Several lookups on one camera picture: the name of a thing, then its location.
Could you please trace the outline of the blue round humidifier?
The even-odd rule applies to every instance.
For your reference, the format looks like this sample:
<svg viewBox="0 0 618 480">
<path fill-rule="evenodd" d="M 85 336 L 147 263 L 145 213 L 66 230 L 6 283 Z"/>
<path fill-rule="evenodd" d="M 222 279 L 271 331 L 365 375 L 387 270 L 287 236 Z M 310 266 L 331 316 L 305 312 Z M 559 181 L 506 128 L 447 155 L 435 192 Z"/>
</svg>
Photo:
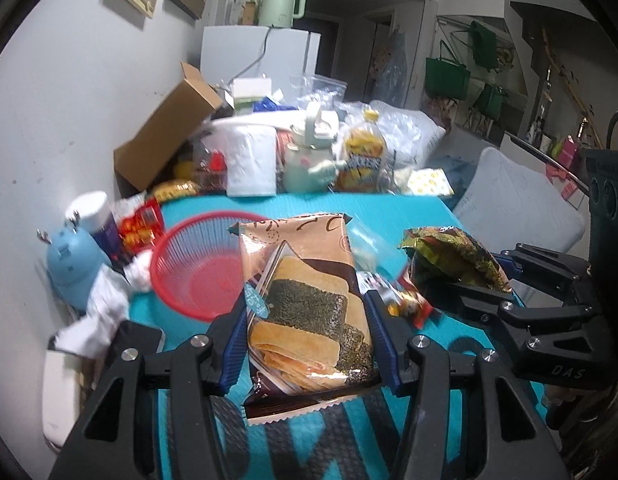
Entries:
<svg viewBox="0 0 618 480">
<path fill-rule="evenodd" d="M 59 231 L 37 230 L 36 237 L 46 245 L 47 274 L 54 291 L 74 310 L 85 314 L 100 268 L 111 266 L 108 255 L 80 226 L 77 212 Z"/>
</svg>

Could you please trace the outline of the red gold snack packet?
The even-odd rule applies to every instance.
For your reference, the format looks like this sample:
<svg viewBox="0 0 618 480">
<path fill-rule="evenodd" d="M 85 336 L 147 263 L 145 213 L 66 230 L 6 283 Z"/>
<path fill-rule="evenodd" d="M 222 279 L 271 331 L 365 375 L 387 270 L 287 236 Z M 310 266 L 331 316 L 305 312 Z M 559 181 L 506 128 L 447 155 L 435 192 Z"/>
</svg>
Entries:
<svg viewBox="0 0 618 480">
<path fill-rule="evenodd" d="M 368 271 L 358 271 L 356 277 L 362 294 L 374 290 L 382 298 L 390 315 L 408 320 L 418 330 L 424 328 L 432 307 L 417 289 L 397 289 L 380 274 Z"/>
</svg>

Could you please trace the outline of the crumpled white tissue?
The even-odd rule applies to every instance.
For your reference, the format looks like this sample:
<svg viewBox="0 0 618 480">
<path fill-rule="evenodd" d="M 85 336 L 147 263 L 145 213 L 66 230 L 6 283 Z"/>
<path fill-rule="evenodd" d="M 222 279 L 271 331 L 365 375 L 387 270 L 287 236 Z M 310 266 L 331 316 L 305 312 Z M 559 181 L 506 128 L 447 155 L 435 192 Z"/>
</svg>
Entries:
<svg viewBox="0 0 618 480">
<path fill-rule="evenodd" d="M 119 325 L 129 319 L 132 296 L 152 290 L 150 260 L 152 250 L 147 249 L 121 273 L 102 264 L 88 293 L 85 315 L 59 330 L 52 339 L 52 348 L 91 360 L 103 359 Z"/>
</svg>

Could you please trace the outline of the red yellow wrapper packet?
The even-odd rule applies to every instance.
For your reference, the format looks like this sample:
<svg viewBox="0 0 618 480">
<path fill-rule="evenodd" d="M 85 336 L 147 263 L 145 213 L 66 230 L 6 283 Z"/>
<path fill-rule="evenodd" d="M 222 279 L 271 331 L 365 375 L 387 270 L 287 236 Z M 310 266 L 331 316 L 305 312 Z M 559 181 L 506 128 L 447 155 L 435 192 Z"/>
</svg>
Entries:
<svg viewBox="0 0 618 480">
<path fill-rule="evenodd" d="M 130 217 L 123 218 L 118 231 L 123 249 L 131 255 L 154 247 L 166 232 L 158 200 L 150 198 Z"/>
</svg>

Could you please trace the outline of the white paper towel roll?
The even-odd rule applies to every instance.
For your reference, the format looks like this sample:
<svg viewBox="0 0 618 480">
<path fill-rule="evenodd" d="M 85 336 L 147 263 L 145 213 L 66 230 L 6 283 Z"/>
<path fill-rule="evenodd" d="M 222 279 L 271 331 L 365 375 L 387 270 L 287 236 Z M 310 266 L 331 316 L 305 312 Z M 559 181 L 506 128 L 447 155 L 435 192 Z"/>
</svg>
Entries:
<svg viewBox="0 0 618 480">
<path fill-rule="evenodd" d="M 277 135 L 265 125 L 237 125 L 226 136 L 226 195 L 266 197 L 276 194 Z"/>
</svg>

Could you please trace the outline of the white cap dark bottle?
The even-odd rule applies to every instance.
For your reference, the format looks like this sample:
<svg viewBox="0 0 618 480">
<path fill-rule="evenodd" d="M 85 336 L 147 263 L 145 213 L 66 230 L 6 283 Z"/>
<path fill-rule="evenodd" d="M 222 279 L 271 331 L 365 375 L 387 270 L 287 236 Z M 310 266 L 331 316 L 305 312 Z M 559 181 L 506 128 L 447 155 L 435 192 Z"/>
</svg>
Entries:
<svg viewBox="0 0 618 480">
<path fill-rule="evenodd" d="M 76 220 L 77 225 L 90 233 L 111 260 L 120 259 L 121 238 L 105 191 L 93 191 L 77 196 L 67 206 L 65 218 Z"/>
</svg>

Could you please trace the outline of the clear plastic bags pile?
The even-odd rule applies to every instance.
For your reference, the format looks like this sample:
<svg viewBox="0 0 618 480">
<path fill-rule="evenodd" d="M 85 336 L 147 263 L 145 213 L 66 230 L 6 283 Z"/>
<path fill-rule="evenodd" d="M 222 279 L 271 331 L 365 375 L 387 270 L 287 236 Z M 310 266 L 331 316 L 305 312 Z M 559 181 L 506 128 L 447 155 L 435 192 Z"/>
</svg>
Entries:
<svg viewBox="0 0 618 480">
<path fill-rule="evenodd" d="M 379 112 L 378 128 L 384 137 L 389 154 L 396 153 L 399 162 L 409 162 L 416 169 L 424 168 L 429 157 L 438 148 L 446 130 L 438 126 L 420 110 L 404 110 L 382 101 L 371 104 L 345 102 L 345 81 L 318 75 L 298 75 L 290 77 L 290 95 L 285 96 L 288 104 L 302 110 L 312 101 L 318 101 L 323 112 L 333 110 L 337 113 L 338 133 L 333 153 L 339 157 L 342 142 L 350 128 L 363 122 L 364 110 Z"/>
</svg>

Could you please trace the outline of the mint cartoon water jug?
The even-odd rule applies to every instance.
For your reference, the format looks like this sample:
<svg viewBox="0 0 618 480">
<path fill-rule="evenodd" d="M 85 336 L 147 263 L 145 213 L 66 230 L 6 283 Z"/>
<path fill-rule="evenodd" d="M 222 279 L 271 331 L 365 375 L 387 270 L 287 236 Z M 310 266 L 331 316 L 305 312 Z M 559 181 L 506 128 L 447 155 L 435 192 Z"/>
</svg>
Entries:
<svg viewBox="0 0 618 480">
<path fill-rule="evenodd" d="M 290 126 L 290 140 L 284 147 L 283 185 L 288 193 L 319 193 L 335 182 L 346 166 L 334 155 L 338 127 L 325 118 L 320 102 L 312 101 L 303 118 Z"/>
</svg>

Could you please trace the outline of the green electric kettle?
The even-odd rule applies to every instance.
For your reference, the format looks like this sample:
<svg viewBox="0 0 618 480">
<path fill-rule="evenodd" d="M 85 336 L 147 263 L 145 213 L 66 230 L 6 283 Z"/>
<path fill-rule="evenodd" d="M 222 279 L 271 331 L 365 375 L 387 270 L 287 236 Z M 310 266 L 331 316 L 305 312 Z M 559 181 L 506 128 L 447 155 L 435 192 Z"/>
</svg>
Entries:
<svg viewBox="0 0 618 480">
<path fill-rule="evenodd" d="M 292 28 L 295 20 L 306 13 L 307 0 L 261 0 L 258 25 L 273 28 Z"/>
</svg>

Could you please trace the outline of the white mini fridge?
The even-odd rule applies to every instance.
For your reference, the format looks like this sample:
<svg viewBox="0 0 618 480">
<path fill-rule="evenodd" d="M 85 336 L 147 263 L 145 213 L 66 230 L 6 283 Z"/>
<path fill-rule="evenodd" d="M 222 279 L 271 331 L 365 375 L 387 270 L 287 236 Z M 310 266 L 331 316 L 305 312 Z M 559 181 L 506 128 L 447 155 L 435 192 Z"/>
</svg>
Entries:
<svg viewBox="0 0 618 480">
<path fill-rule="evenodd" d="M 286 99 L 303 76 L 315 73 L 321 35 L 293 28 L 207 26 L 202 33 L 200 72 L 208 84 L 266 76 Z"/>
</svg>

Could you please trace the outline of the brown cardboard box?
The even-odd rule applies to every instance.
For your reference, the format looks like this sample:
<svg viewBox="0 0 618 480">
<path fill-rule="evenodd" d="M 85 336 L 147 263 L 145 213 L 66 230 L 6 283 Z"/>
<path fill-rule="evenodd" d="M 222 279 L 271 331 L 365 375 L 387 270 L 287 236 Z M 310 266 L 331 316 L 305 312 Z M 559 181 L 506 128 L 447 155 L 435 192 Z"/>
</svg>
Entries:
<svg viewBox="0 0 618 480">
<path fill-rule="evenodd" d="M 183 143 L 223 104 L 198 68 L 181 63 L 183 77 L 129 142 L 114 151 L 115 172 L 146 191 Z"/>
</svg>

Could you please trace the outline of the yellow smiley paper bag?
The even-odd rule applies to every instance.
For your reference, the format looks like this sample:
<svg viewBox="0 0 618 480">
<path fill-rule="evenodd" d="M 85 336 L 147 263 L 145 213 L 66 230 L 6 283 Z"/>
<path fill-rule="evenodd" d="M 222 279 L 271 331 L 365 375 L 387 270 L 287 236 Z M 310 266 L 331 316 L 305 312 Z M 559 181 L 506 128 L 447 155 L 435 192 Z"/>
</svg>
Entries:
<svg viewBox="0 0 618 480">
<path fill-rule="evenodd" d="M 441 168 L 423 168 L 412 171 L 404 188 L 414 196 L 448 197 L 454 194 L 446 173 Z"/>
</svg>

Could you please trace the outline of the green patterned snack bag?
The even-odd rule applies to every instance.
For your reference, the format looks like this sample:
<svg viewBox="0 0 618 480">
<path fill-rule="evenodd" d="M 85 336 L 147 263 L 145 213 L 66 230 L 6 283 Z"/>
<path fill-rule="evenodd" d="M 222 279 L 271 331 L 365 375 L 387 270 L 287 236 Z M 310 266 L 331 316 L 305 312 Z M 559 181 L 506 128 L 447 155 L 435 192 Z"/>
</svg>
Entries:
<svg viewBox="0 0 618 480">
<path fill-rule="evenodd" d="M 502 266 L 483 244 L 456 226 L 421 226 L 403 232 L 406 274 L 427 300 L 453 284 L 511 292 Z"/>
</svg>

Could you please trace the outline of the brown seaweed cracker bag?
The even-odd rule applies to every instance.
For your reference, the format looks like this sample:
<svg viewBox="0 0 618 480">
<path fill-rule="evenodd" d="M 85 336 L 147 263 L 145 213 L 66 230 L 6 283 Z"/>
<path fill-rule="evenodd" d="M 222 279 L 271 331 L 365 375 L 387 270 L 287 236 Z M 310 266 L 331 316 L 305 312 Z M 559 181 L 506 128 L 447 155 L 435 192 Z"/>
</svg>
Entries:
<svg viewBox="0 0 618 480">
<path fill-rule="evenodd" d="M 252 387 L 248 422 L 330 408 L 379 383 L 346 214 L 237 222 Z"/>
</svg>

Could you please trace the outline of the clear bag of snacks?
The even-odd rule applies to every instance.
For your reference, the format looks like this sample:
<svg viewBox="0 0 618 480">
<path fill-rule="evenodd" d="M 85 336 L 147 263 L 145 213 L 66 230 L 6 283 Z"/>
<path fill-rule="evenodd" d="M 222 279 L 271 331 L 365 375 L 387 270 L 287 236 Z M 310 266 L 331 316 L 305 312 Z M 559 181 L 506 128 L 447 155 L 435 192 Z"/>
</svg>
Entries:
<svg viewBox="0 0 618 480">
<path fill-rule="evenodd" d="M 360 271 L 396 276 L 402 268 L 402 252 L 385 237 L 353 218 L 347 226 L 350 249 Z"/>
</svg>

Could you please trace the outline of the green tote bag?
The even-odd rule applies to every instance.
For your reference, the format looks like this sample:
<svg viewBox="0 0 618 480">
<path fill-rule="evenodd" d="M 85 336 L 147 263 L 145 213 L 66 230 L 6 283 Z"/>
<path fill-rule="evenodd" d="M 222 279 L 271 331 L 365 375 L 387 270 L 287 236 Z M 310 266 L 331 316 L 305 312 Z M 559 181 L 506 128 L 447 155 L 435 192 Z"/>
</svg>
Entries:
<svg viewBox="0 0 618 480">
<path fill-rule="evenodd" d="M 439 41 L 439 55 L 426 58 L 425 68 L 424 88 L 428 96 L 457 101 L 467 98 L 470 71 L 444 40 Z"/>
</svg>

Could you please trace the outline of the iced tea bottle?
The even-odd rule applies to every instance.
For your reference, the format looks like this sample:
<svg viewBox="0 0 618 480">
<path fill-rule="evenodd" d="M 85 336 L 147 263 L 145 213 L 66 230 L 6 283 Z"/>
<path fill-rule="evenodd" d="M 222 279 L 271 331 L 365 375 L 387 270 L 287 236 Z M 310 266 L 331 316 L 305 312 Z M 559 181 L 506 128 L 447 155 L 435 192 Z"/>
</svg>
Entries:
<svg viewBox="0 0 618 480">
<path fill-rule="evenodd" d="M 363 120 L 352 126 L 341 144 L 344 168 L 338 171 L 335 188 L 347 193 L 375 193 L 387 144 L 378 126 L 379 111 L 367 108 Z"/>
</svg>

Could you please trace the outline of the white leaf pattern cushion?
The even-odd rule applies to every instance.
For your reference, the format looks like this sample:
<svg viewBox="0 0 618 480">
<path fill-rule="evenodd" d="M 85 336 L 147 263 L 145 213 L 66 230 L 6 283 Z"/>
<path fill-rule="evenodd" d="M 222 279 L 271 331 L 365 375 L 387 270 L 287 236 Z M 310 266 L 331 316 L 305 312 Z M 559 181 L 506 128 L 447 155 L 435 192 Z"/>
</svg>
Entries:
<svg viewBox="0 0 618 480">
<path fill-rule="evenodd" d="M 490 252 L 519 243 L 568 252 L 586 232 L 586 220 L 547 177 L 485 148 L 472 182 L 453 209 L 469 234 Z"/>
</svg>

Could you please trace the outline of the teal bubble mat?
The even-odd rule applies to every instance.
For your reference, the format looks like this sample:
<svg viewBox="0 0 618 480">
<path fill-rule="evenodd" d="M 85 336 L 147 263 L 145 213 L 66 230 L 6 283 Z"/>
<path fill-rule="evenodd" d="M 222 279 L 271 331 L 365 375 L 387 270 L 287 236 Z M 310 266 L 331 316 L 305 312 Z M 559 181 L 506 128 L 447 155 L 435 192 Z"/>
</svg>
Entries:
<svg viewBox="0 0 618 480">
<path fill-rule="evenodd" d="M 247 211 L 274 219 L 309 212 L 343 212 L 352 217 L 350 226 L 360 224 L 389 245 L 388 256 L 379 260 L 380 272 L 388 278 L 396 278 L 405 265 L 405 254 L 397 249 L 404 230 L 461 225 L 438 198 L 390 194 L 285 194 L 241 200 L 202 196 L 167 203 L 162 214 L 171 228 L 190 217 L 218 210 Z M 136 296 L 130 312 L 134 322 L 164 331 L 164 350 L 174 349 L 208 326 L 171 310 L 153 292 Z M 436 312 L 427 321 L 424 333 L 453 351 L 475 354 L 482 348 L 494 348 L 482 330 Z M 231 479 L 388 479 L 408 410 L 407 398 L 396 398 L 386 388 L 376 388 L 318 412 L 250 426 L 243 410 L 250 388 L 245 361 L 230 393 L 213 399 Z M 461 400 L 459 391 L 451 392 L 448 460 L 455 460 L 460 452 Z M 173 479 L 169 393 L 159 391 L 158 402 L 162 478 Z"/>
</svg>

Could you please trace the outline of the red plastic basket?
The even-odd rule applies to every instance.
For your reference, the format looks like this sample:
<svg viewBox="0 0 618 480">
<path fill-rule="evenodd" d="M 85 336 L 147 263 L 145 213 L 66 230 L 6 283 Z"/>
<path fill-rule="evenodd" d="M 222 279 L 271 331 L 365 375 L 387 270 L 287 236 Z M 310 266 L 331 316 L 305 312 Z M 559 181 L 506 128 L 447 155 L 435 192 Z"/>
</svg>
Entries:
<svg viewBox="0 0 618 480">
<path fill-rule="evenodd" d="M 220 210 L 180 222 L 158 240 L 149 265 L 158 298 L 179 314 L 210 323 L 231 311 L 243 289 L 236 223 L 259 222 L 260 214 Z"/>
</svg>

